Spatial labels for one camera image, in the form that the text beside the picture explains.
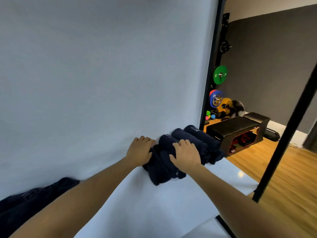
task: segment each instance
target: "right hand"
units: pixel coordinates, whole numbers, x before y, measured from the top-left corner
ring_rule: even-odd
[[[176,150],[176,158],[170,155],[170,160],[180,171],[188,174],[201,166],[198,150],[189,140],[182,139],[179,143],[173,143],[173,146]]]

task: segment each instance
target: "black pole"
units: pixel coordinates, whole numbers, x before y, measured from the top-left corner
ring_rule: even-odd
[[[207,112],[207,102],[209,101],[209,90],[210,90],[210,86],[212,84],[212,77],[213,77],[214,68],[215,68],[216,55],[218,52],[220,31],[221,31],[221,25],[222,25],[221,20],[223,18],[223,14],[224,14],[225,2],[226,2],[226,0],[218,0],[218,7],[217,7],[217,13],[216,13],[216,20],[215,20],[215,28],[214,28],[214,34],[212,36],[212,45],[211,45],[211,52],[210,52],[210,58],[209,58],[204,100],[203,100],[203,107],[202,107],[201,116],[200,116],[200,123],[199,123],[200,130],[204,130],[204,125],[205,125],[205,118],[206,118],[206,112]]]
[[[254,191],[252,200],[259,202],[262,197],[269,181],[271,180],[280,160],[282,159],[286,148],[288,147],[291,138],[293,137],[299,123],[301,122],[308,106],[310,105],[311,100],[313,99],[317,90],[317,64],[313,69],[313,72],[308,79],[308,82],[304,88],[303,93],[301,94],[298,103],[289,119],[286,129],[273,153],[273,156],[262,176],[262,179]]]

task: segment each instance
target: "squat rack post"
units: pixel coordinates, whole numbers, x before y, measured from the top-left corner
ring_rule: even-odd
[[[260,198],[262,197],[268,183],[270,182],[280,160],[282,159],[286,148],[288,147],[291,138],[293,137],[298,125],[300,124],[308,106],[311,103],[315,93],[317,90],[317,64],[313,69],[313,72],[308,79],[308,82],[301,94],[298,103],[289,119],[286,129],[273,153],[273,156],[260,180],[260,183],[256,190],[254,191],[254,195],[252,200],[255,202],[259,202]]]

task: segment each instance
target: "human arm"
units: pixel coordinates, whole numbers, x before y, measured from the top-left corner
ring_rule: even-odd
[[[116,164],[70,189],[23,224],[10,238],[69,238],[97,213],[121,181],[137,166],[148,163],[155,140],[135,138]]]
[[[172,163],[191,176],[204,190],[237,237],[299,237],[292,229],[267,214],[257,203],[201,165],[194,144],[181,140],[173,146],[176,158],[170,155]]]

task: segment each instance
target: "pile of clothing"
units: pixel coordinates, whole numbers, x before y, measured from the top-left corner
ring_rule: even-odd
[[[34,188],[1,200],[0,237],[12,235],[28,219],[77,184],[79,180],[66,177],[45,188]]]
[[[205,132],[193,125],[188,125],[184,130],[177,128],[171,135],[162,135],[158,144],[150,149],[152,157],[150,161],[143,165],[149,173],[150,179],[155,185],[165,183],[172,178],[182,179],[186,176],[170,160],[170,154],[176,157],[173,143],[178,143],[181,139],[189,140],[195,144],[201,164],[215,164],[224,157],[224,152],[219,149],[220,141],[209,136]]]

